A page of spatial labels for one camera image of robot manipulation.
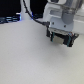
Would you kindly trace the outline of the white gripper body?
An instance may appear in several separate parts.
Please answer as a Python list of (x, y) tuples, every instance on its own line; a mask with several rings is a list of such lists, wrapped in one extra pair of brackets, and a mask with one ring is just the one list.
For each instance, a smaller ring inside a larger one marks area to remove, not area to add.
[(45, 21), (49, 22), (50, 31), (84, 34), (84, 2), (48, 2)]

